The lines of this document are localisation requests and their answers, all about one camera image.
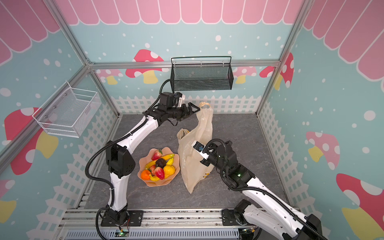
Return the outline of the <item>beige plastic bag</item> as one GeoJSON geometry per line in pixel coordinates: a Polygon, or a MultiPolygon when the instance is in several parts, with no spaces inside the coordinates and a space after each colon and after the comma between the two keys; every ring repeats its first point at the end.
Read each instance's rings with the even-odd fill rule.
{"type": "Polygon", "coordinates": [[[193,148],[196,142],[206,145],[213,135],[213,108],[209,103],[204,102],[199,104],[199,108],[201,110],[197,112],[198,125],[190,132],[186,129],[181,129],[177,133],[180,172],[190,194],[195,186],[205,179],[214,168],[213,165],[203,165],[201,163],[203,157],[193,148]]]}

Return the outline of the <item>red strawberry top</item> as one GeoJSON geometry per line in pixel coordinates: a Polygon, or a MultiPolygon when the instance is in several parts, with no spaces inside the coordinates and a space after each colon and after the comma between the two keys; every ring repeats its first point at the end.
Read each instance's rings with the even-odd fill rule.
{"type": "Polygon", "coordinates": [[[156,150],[156,151],[154,151],[153,156],[151,157],[151,160],[152,160],[152,161],[157,161],[157,160],[160,159],[162,156],[163,156],[163,152],[162,152],[162,150],[156,150]]]}

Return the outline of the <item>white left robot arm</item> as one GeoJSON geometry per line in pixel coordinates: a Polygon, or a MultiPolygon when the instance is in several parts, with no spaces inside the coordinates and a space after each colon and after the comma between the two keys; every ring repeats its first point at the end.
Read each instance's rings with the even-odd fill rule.
{"type": "Polygon", "coordinates": [[[160,92],[155,102],[143,112],[143,118],[123,137],[109,141],[98,150],[87,162],[85,175],[88,179],[103,182],[110,187],[110,199],[108,205],[98,210],[97,217],[105,212],[105,218],[109,223],[122,226],[128,223],[130,214],[128,211],[127,188],[130,174],[133,172],[136,162],[133,152],[136,147],[154,130],[164,122],[175,119],[181,122],[200,111],[193,103],[185,103],[185,96],[179,92],[160,92]],[[94,177],[90,173],[90,166],[100,154],[106,153],[106,162],[110,179],[94,177]]]}

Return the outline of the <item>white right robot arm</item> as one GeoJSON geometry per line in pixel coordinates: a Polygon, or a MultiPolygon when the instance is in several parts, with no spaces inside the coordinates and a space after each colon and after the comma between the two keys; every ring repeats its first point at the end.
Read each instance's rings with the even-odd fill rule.
{"type": "Polygon", "coordinates": [[[279,240],[324,240],[322,224],[313,214],[307,216],[270,191],[248,168],[240,164],[232,142],[212,139],[203,145],[193,142],[201,163],[214,166],[229,190],[249,198],[235,208],[240,224],[260,227],[279,240]]]}

